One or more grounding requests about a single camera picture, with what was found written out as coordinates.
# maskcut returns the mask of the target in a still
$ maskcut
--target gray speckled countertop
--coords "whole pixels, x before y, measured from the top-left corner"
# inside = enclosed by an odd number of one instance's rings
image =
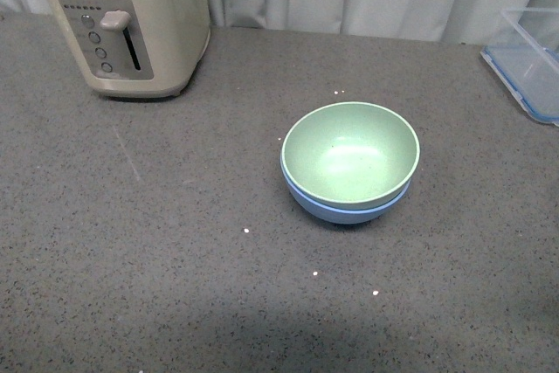
[[[51,17],[0,46],[1,371],[559,370],[559,128],[478,46],[216,28],[182,96],[141,102],[92,93]],[[345,100],[422,146],[354,227],[279,166]]]

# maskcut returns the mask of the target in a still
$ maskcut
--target bowl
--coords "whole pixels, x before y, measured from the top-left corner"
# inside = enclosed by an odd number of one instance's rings
[[[397,196],[379,207],[368,210],[341,210],[314,201],[312,198],[305,195],[295,186],[291,179],[289,179],[283,164],[281,164],[281,169],[287,182],[287,188],[291,192],[293,198],[295,198],[295,201],[297,201],[303,209],[317,218],[337,224],[359,224],[379,218],[404,196],[411,182],[411,180],[408,181]]]
[[[293,125],[281,149],[286,178],[314,201],[339,210],[390,202],[419,162],[419,140],[394,111],[367,102],[314,110]]]

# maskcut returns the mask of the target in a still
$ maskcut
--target plastic container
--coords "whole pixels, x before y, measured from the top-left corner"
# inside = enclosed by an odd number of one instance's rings
[[[559,126],[559,9],[505,9],[481,51],[522,108]]]

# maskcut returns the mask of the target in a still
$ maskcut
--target cream toaster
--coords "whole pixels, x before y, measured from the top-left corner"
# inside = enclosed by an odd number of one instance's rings
[[[210,39],[207,0],[48,0],[86,83],[106,96],[178,95]]]

